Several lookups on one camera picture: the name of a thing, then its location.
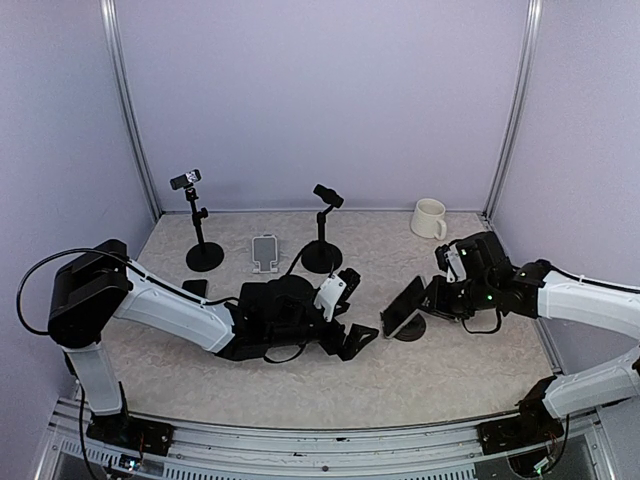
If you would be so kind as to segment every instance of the purple backdrop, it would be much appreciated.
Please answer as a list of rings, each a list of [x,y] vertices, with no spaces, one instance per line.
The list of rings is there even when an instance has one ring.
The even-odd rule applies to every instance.
[[[527,2],[118,3],[162,205],[202,170],[211,209],[481,210],[515,88]]]
[[[544,2],[527,104],[495,218],[514,261],[547,258],[576,273],[640,284],[639,26],[636,1]],[[637,345],[570,322],[548,325],[568,371]],[[638,473],[640,445],[630,435],[640,430],[638,408],[625,403],[602,413],[620,478]]]
[[[18,281],[46,255],[110,237],[128,242],[135,255],[152,221],[117,103],[99,2],[4,1],[0,17],[0,476],[21,479],[71,377],[60,348],[18,323]],[[26,292],[25,313],[40,329],[53,271],[36,274]]]

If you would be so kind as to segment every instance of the ceramic mug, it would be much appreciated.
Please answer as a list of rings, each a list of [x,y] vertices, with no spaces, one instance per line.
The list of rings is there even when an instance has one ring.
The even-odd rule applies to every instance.
[[[444,240],[447,235],[446,211],[444,205],[433,198],[418,200],[411,218],[411,230],[420,237]]]

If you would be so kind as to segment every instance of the metal rail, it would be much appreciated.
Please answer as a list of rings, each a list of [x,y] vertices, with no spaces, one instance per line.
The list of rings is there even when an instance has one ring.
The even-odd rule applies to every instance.
[[[540,17],[542,15],[542,0],[529,0],[529,11],[527,15],[527,23],[522,43],[522,51],[520,54],[520,64],[518,66],[518,78],[516,81],[516,90],[511,103],[511,111],[509,113],[509,121],[507,130],[500,148],[500,159],[496,169],[493,183],[487,203],[484,207],[484,214],[489,221],[492,220],[496,212],[500,195],[504,188],[504,182],[507,177],[509,164],[513,154],[513,148],[518,134],[518,127],[524,110],[525,99],[527,95],[527,85],[531,76],[531,68],[533,65],[533,57],[538,40],[538,30],[540,26]]]
[[[122,53],[122,45],[120,43],[120,31],[118,29],[118,17],[116,14],[115,0],[100,0],[102,11],[102,21],[104,23],[104,32],[107,39],[107,46],[111,54],[113,71],[115,75],[118,94],[120,97],[120,105],[124,116],[129,141],[133,149],[136,170],[142,183],[147,205],[154,222],[157,222],[162,215],[160,202],[156,192],[155,184],[151,176],[149,164],[142,148],[142,140],[140,139],[140,131],[136,120],[129,84],[127,83],[127,73],[124,64],[124,55]]]

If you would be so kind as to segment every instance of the phone holder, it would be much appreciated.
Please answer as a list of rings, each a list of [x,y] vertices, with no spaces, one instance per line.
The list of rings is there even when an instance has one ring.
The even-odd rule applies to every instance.
[[[313,273],[329,273],[337,270],[342,265],[342,252],[338,247],[326,241],[325,226],[327,215],[334,208],[340,208],[344,203],[344,198],[335,190],[316,185],[313,193],[318,195],[329,207],[316,215],[318,223],[318,239],[310,242],[304,247],[302,254],[302,266]]]
[[[196,200],[198,200],[198,194],[193,184],[199,181],[199,170],[193,170],[192,172],[181,175],[171,180],[171,188],[178,190],[184,189],[185,196],[189,205],[191,205],[191,220],[193,226],[196,229],[196,237],[198,238],[198,244],[191,247],[187,252],[187,266],[194,272],[208,272],[218,267],[224,260],[224,250],[217,243],[205,242],[204,234],[202,233],[202,219],[209,216],[209,212],[206,208],[198,210],[196,206]]]

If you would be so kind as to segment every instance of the aluminum frame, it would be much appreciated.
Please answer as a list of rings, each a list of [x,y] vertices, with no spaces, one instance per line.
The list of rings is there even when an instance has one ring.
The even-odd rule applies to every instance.
[[[487,203],[484,207],[484,215],[489,221],[491,221],[496,212],[498,202],[500,201],[500,195],[502,194],[504,183],[507,178],[509,164],[511,163],[513,148],[518,135],[518,127],[520,126],[527,96],[527,86],[529,84],[529,77],[531,76],[531,68],[533,66],[534,54],[538,41],[541,16],[542,0],[529,0],[529,11],[522,43],[522,51],[520,54],[520,64],[518,66],[516,90],[513,95],[511,111],[509,112],[507,130],[500,148],[500,159],[493,178],[493,183],[491,184],[489,197],[487,198]]]
[[[80,403],[60,399],[29,478],[50,480],[62,455],[81,458],[78,439]],[[83,425],[89,421],[85,409]],[[351,429],[295,430],[233,427],[137,415],[170,421],[174,442],[167,457],[145,455],[148,470],[136,478],[237,479],[325,478],[332,480],[454,479],[475,477],[475,464],[507,456],[483,456],[476,426],[487,418],[438,425]],[[599,480],[614,480],[611,450],[595,411],[575,415],[570,437],[584,435]],[[135,452],[86,439],[92,462],[106,466],[121,454]],[[517,455],[532,446],[508,452]]]
[[[149,207],[149,211],[151,212],[154,222],[157,223],[163,212],[160,208],[158,194],[156,192],[155,183],[153,182],[153,177],[151,176],[149,164],[147,163],[147,157],[142,147],[140,130],[133,110],[131,93],[129,91],[129,84],[127,83],[127,72],[124,63],[124,55],[122,53],[122,44],[120,42],[120,30],[118,28],[118,16],[115,0],[100,0],[100,6],[107,47],[111,54],[113,71],[120,98],[120,106],[122,107],[127,133],[129,134],[129,141],[131,142],[131,148],[133,150],[134,163],[140,177],[140,182],[142,183],[142,189],[147,201],[147,206]]]

